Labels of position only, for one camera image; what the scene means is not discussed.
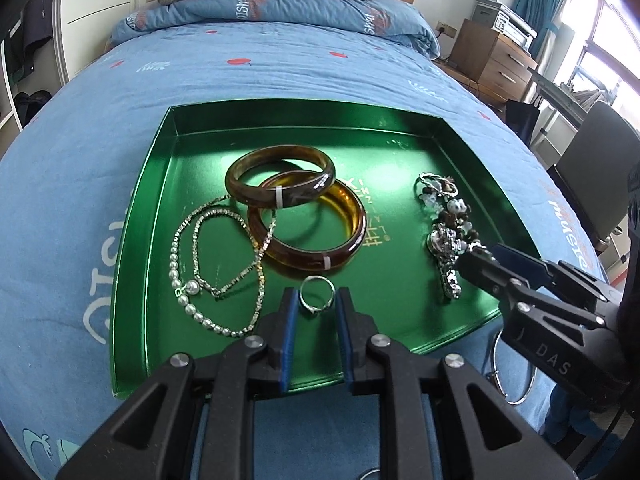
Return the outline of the blue cartoon bedsheet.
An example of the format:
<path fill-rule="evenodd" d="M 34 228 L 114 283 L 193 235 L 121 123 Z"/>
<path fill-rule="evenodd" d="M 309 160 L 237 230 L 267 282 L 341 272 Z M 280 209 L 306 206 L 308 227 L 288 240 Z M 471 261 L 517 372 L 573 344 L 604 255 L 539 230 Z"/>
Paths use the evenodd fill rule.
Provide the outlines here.
<path fill-rule="evenodd" d="M 542 255 L 603 269 L 521 140 L 413 48 L 338 28 L 180 25 L 129 39 L 66 84 L 1 159 L 1 420 L 51 479 L 114 411 L 108 304 L 126 207 L 168 107 L 259 98 L 383 105 L 442 118 L 497 180 Z"/>

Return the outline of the wall power socket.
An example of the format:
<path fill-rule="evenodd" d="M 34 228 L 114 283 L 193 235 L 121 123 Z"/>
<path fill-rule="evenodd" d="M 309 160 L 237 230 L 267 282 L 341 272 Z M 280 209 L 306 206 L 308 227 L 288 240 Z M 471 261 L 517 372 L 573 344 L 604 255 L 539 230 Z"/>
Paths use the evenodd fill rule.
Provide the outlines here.
<path fill-rule="evenodd" d="M 456 38 L 458 30 L 448 24 L 438 22 L 436 25 L 436 36 L 445 36 L 451 39 Z"/>

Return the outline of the folded blue quilt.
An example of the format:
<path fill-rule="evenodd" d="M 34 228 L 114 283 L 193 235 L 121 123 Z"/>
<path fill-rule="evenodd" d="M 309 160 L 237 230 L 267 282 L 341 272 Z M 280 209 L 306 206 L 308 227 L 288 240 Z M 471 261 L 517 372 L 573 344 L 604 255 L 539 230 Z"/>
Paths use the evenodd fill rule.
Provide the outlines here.
<path fill-rule="evenodd" d="M 377 36 L 440 57 L 436 32 L 401 0 L 178 0 L 137 10 L 113 27 L 106 46 L 156 30 L 213 22 L 273 22 L 329 27 Z"/>

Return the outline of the dark brown agate bangle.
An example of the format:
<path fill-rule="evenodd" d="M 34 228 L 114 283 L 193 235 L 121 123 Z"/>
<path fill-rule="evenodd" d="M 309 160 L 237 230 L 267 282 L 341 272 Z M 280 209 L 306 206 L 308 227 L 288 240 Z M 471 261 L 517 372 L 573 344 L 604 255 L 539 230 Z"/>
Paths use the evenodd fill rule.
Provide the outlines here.
<path fill-rule="evenodd" d="M 275 174 L 261 185 L 241 181 L 250 170 L 282 162 L 285 159 L 311 162 L 319 171 L 295 169 Z M 260 209 L 284 209 L 313 202 L 335 182 L 332 159 L 318 148 L 297 144 L 280 144 L 258 148 L 238 158 L 224 176 L 224 186 L 238 202 Z"/>

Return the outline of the white wardrobe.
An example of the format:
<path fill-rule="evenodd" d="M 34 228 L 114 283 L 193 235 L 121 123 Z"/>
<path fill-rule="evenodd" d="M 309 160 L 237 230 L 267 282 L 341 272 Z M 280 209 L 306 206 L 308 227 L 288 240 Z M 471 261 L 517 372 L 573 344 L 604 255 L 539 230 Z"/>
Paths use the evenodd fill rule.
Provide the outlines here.
<path fill-rule="evenodd" d="M 24 128 L 15 106 L 19 93 L 58 93 L 103 54 L 112 27 L 147 1 L 53 0 L 53 36 L 30 60 L 23 54 L 22 11 L 1 43 L 1 145 Z"/>

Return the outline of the hanging dark jacket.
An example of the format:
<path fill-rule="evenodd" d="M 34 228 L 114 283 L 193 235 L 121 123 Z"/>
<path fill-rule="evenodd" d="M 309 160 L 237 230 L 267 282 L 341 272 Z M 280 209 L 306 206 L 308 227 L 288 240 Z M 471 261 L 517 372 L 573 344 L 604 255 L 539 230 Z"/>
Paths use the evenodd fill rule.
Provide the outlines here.
<path fill-rule="evenodd" d="M 23 54 L 30 60 L 53 36 L 52 1 L 29 0 L 23 10 Z"/>

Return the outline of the dark tote bag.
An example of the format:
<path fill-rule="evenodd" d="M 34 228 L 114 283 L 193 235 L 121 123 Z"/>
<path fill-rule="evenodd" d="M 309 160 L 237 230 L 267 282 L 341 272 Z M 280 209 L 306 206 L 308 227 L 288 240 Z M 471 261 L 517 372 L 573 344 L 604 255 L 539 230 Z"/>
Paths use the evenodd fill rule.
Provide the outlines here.
<path fill-rule="evenodd" d="M 504 122 L 525 145 L 529 145 L 539 114 L 540 110 L 532 104 L 507 100 Z"/>

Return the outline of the dark office chair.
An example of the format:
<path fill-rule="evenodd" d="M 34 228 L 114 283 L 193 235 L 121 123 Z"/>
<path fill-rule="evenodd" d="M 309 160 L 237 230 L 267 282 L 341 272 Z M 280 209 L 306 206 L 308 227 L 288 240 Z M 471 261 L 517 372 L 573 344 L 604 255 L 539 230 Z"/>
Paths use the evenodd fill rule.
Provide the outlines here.
<path fill-rule="evenodd" d="M 638 131 L 608 104 L 597 102 L 548 169 L 598 254 L 626 216 L 627 179 L 638 161 Z"/>

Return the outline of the grey desk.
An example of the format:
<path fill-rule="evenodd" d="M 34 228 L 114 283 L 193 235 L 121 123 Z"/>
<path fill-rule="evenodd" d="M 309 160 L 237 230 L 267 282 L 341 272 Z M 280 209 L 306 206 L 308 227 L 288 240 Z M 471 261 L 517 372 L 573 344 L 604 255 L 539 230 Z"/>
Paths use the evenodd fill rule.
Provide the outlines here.
<path fill-rule="evenodd" d="M 541 96 L 574 128 L 578 129 L 587 118 L 588 112 L 568 90 L 557 86 L 531 67 L 527 70 L 532 74 L 532 81 L 536 84 L 538 96 Z"/>

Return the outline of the plain silver bangle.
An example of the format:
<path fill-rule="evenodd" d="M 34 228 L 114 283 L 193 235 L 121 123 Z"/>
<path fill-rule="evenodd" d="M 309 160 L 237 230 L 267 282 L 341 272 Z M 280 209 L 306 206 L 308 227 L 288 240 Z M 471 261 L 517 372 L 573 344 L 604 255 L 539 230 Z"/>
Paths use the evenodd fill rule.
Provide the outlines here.
<path fill-rule="evenodd" d="M 538 370 L 533 365 L 527 369 L 527 380 L 517 378 L 516 373 L 523 370 L 523 364 L 509 361 L 512 356 L 502 354 L 506 345 L 502 342 L 502 329 L 499 328 L 489 350 L 489 370 L 486 378 L 511 406 L 522 405 L 532 394 L 536 386 Z"/>

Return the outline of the wooden nightstand drawers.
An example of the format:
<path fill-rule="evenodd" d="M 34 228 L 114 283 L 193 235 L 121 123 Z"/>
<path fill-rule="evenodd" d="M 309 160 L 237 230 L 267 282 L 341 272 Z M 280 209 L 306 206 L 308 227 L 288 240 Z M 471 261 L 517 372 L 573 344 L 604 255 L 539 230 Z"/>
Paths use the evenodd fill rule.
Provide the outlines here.
<path fill-rule="evenodd" d="M 502 32 L 465 20 L 449 63 L 499 101 L 521 101 L 537 62 Z"/>

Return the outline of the amber translucent bangle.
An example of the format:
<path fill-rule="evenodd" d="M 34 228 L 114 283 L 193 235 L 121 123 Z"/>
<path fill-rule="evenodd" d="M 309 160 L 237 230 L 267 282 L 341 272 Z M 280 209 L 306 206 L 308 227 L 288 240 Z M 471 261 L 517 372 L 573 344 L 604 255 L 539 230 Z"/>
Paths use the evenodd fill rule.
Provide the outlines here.
<path fill-rule="evenodd" d="M 336 180 L 313 202 L 280 211 L 266 255 L 296 270 L 337 270 L 364 245 L 368 224 L 359 193 Z"/>

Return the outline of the white printer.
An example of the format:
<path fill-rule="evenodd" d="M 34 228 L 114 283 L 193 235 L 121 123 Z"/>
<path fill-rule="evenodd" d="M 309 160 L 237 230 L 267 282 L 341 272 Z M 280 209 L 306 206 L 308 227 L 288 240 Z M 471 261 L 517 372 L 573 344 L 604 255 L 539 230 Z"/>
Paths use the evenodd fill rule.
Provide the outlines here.
<path fill-rule="evenodd" d="M 472 20 L 507 36 L 525 51 L 537 37 L 532 26 L 499 0 L 476 0 Z"/>

